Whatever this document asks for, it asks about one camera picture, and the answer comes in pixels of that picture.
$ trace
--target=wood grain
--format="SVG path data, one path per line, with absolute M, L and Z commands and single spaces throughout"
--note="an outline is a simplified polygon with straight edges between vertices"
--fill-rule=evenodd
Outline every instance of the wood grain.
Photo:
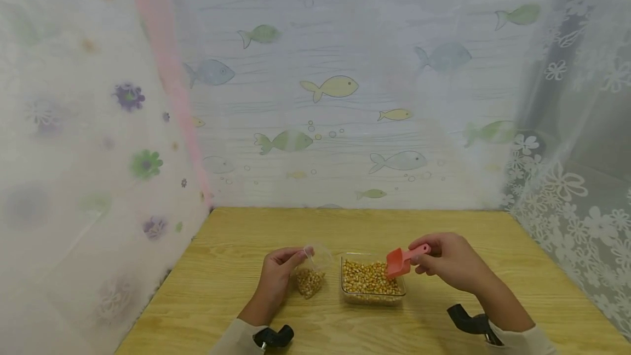
M 293 291 L 273 327 L 295 338 L 287 354 L 485 354 L 481 337 L 457 330 L 445 310 L 475 298 L 437 277 L 406 276 L 399 308 L 340 300 L 339 256 L 386 253 L 425 233 L 464 235 L 522 300 L 563 354 L 623 354 L 631 346 L 560 268 L 499 211 L 216 209 L 121 344 L 118 355 L 205 354 L 255 289 L 270 250 L 324 244 L 336 257 L 310 300 Z

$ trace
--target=plastic scoop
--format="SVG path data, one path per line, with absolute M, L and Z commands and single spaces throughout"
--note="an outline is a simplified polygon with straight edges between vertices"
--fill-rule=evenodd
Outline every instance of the plastic scoop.
M 410 272 L 410 259 L 416 255 L 429 254 L 432 248 L 428 244 L 421 244 L 410 251 L 403 251 L 402 248 L 390 252 L 386 256 L 386 277 L 391 280 L 394 277 L 403 276 Z

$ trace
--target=plastic container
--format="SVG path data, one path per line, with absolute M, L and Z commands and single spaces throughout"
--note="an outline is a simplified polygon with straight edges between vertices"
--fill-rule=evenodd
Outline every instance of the plastic container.
M 310 299 L 324 285 L 324 276 L 333 265 L 333 256 L 322 244 L 309 244 L 304 247 L 307 259 L 295 269 L 294 276 L 298 292 L 305 299 Z
M 370 306 L 398 306 L 403 302 L 406 294 L 405 283 L 403 277 L 396 277 L 389 284 L 391 293 L 378 293 L 378 290 L 360 289 L 351 290 L 348 286 L 350 280 L 345 274 L 345 262 L 355 262 L 359 264 L 369 265 L 376 262 L 383 263 L 383 274 L 385 275 L 385 255 L 379 254 L 362 254 L 359 252 L 347 252 L 342 255 L 340 263 L 340 292 L 342 299 L 348 304 L 354 305 L 370 305 Z

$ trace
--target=hand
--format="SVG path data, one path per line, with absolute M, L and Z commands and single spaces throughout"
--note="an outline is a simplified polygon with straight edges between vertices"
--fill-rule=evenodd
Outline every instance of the hand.
M 281 248 L 267 254 L 259 285 L 238 318 L 254 326 L 269 325 L 285 300 L 291 271 L 305 259 L 302 248 Z
M 408 248 L 413 250 L 421 244 L 428 244 L 432 251 L 430 255 L 412 258 L 411 264 L 417 266 L 416 273 L 439 276 L 448 285 L 476 296 L 487 286 L 499 281 L 469 242 L 459 234 L 427 234 L 414 240 Z

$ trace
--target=clear plastic container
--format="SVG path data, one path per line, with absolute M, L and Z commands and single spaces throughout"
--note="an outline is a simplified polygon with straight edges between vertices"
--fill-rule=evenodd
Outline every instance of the clear plastic container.
M 366 285 L 365 288 L 358 288 L 361 283 L 353 280 L 349 275 L 349 271 L 354 264 L 371 265 L 374 263 L 382 263 L 385 269 L 385 255 L 378 254 L 362 254 L 359 252 L 347 252 L 342 255 L 340 263 L 340 290 L 342 299 L 349 304 L 354 305 L 370 305 L 370 306 L 398 306 L 403 302 L 403 296 L 406 294 L 405 283 L 403 277 L 396 277 L 394 280 L 388 281 L 385 276 L 374 278 L 381 280 L 385 290 L 374 289 L 374 285 Z
M 307 259 L 295 269 L 294 276 L 300 294 L 310 299 L 324 285 L 324 276 L 333 265 L 333 256 L 322 244 L 309 244 L 304 247 L 304 251 Z

